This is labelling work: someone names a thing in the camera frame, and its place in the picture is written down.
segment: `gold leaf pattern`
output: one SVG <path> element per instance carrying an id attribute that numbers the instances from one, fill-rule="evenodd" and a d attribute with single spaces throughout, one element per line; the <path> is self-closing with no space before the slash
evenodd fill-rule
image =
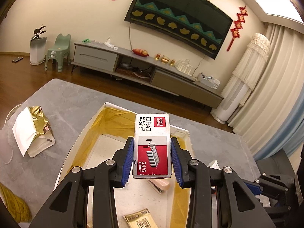
<path id="1" fill-rule="evenodd" d="M 184 35 L 187 35 L 187 34 L 190 33 L 190 31 L 187 30 L 186 28 L 180 29 L 179 31 L 180 31 L 181 34 L 184 34 Z"/>
<path id="2" fill-rule="evenodd" d="M 216 50 L 217 49 L 217 47 L 215 45 L 210 45 L 209 48 L 212 49 L 212 50 Z"/>
<path id="3" fill-rule="evenodd" d="M 132 12 L 132 14 L 134 15 L 134 16 L 142 16 L 143 15 L 143 12 L 142 11 L 138 11 L 138 10 L 135 10 L 135 11 L 133 11 Z"/>
<path id="4" fill-rule="evenodd" d="M 198 38 L 199 38 L 199 35 L 196 34 L 196 33 L 193 33 L 193 34 L 191 35 L 191 39 L 197 40 Z"/>
<path id="5" fill-rule="evenodd" d="M 148 13 L 146 16 L 145 16 L 145 19 L 146 20 L 152 20 L 154 18 L 155 14 L 152 14 L 152 13 Z"/>
<path id="6" fill-rule="evenodd" d="M 177 25 L 174 22 L 171 22 L 171 23 L 169 23 L 168 27 L 175 29 L 175 28 L 177 28 Z"/>
<path id="7" fill-rule="evenodd" d="M 163 18 L 161 18 L 161 17 L 157 17 L 157 23 L 159 24 L 159 25 L 165 25 L 165 19 L 163 19 Z"/>
<path id="8" fill-rule="evenodd" d="M 201 39 L 201 44 L 204 45 L 204 46 L 206 46 L 207 45 L 207 41 L 204 38 L 202 38 Z"/>

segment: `red tray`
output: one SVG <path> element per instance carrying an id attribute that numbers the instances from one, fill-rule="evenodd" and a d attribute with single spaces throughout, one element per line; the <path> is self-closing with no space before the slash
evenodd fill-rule
<path id="1" fill-rule="evenodd" d="M 140 55 L 140 56 L 143 56 L 143 57 L 147 57 L 147 56 L 149 56 L 149 54 L 147 54 L 147 55 L 143 55 L 142 53 L 137 53 L 137 52 L 135 52 L 134 50 L 132 50 L 133 51 L 133 53 L 134 54 L 136 54 L 136 55 Z"/>

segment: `television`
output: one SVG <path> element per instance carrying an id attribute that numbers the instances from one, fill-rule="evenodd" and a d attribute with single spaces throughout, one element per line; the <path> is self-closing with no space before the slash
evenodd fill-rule
<path id="1" fill-rule="evenodd" d="M 213 59 L 232 24 L 207 0 L 133 0 L 125 21 L 165 33 Z"/>

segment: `plant pot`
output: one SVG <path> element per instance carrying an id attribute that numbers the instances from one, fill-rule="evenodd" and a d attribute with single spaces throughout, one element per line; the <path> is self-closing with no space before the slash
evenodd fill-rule
<path id="1" fill-rule="evenodd" d="M 45 45 L 47 38 L 33 39 L 30 44 L 30 61 L 31 65 L 39 65 L 44 62 Z"/>

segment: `open box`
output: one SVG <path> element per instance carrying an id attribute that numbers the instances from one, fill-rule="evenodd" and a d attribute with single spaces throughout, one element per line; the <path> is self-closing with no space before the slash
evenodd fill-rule
<path id="1" fill-rule="evenodd" d="M 124 147 L 134 136 L 136 113 L 106 102 L 83 129 L 72 146 L 55 186 L 75 166 L 83 169 L 97 167 Z M 189 132 L 170 125 L 171 137 L 177 137 L 180 147 L 194 157 Z M 159 228 L 184 228 L 188 217 L 190 189 L 181 189 L 173 174 L 170 189 L 158 193 L 146 179 L 134 179 L 132 169 L 123 189 L 115 188 L 115 205 L 120 228 L 127 228 L 124 215 L 148 208 Z M 87 224 L 92 227 L 93 188 L 89 189 Z"/>

